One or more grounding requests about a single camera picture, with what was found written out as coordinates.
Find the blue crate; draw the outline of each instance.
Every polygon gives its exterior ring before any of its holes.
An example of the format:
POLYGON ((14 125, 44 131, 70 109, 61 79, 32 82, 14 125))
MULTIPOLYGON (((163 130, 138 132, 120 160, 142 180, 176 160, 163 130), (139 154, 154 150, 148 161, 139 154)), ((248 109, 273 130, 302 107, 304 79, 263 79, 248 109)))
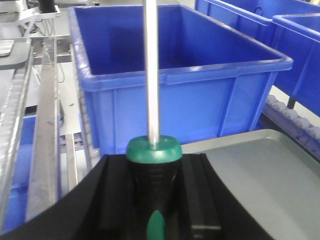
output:
POLYGON ((320 116, 320 14, 275 16, 272 46, 293 58, 290 71, 274 83, 320 116))
POLYGON ((320 13, 320 6, 301 0, 196 0, 195 9, 270 45, 275 15, 320 13))
POLYGON ((14 166, 3 233, 7 233, 25 222, 35 122, 35 115, 23 118, 20 146, 14 166))
MULTIPOLYGON (((161 133, 186 144, 253 130, 292 59, 191 8, 158 11, 161 133)), ((143 9, 73 7, 69 23, 93 145, 122 154, 147 134, 143 9)))

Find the metal rail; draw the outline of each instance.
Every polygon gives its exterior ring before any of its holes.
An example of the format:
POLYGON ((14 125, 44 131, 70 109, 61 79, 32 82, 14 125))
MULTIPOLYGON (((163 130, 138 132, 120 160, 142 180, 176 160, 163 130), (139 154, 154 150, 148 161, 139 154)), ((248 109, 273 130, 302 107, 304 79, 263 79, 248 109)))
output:
POLYGON ((41 86, 33 142, 26 219, 37 216, 59 199, 57 40, 43 41, 41 86))
POLYGON ((14 163, 20 143, 32 68, 32 52, 31 47, 26 66, 15 70, 3 112, 0 114, 0 230, 7 213, 14 163))
POLYGON ((74 48, 70 44, 70 53, 71 53, 71 62, 73 66, 73 72, 75 77, 75 84, 78 96, 79 110, 81 115, 81 131, 82 131, 82 141, 84 145, 84 154, 86 160, 86 168, 89 172, 100 160, 100 150, 98 148, 93 147, 92 143, 92 134, 91 127, 89 123, 89 116, 87 112, 87 106, 85 101, 84 92, 80 89, 77 78, 77 70, 76 70, 76 59, 74 54, 74 48))

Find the metal shaft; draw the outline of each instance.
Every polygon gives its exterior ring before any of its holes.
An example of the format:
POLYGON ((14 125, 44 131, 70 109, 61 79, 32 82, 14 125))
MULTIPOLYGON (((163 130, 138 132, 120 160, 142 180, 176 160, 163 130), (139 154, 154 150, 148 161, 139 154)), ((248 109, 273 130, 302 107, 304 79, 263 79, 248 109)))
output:
POLYGON ((143 0, 143 16, 148 140, 156 146, 160 139, 157 0, 143 0))

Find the black plastic stand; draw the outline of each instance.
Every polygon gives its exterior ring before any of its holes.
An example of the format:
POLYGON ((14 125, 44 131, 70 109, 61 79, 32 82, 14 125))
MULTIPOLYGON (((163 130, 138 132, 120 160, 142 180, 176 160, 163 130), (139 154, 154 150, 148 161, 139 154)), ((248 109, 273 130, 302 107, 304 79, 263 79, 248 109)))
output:
MULTIPOLYGON (((226 188, 206 155, 183 155, 177 167, 166 196, 168 240, 272 240, 226 188)), ((146 239, 139 211, 144 200, 129 169, 124 155, 104 156, 63 199, 0 240, 146 239)))

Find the screwdriver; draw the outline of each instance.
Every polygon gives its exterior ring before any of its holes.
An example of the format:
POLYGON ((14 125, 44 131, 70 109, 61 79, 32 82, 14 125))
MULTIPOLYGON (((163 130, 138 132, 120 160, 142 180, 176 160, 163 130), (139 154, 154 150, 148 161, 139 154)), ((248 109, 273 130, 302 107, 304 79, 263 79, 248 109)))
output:
POLYGON ((160 135, 158 8, 143 0, 144 58, 147 98, 147 136, 133 138, 126 158, 135 183, 137 212, 144 239, 165 239, 165 216, 174 191, 182 149, 178 139, 160 135))

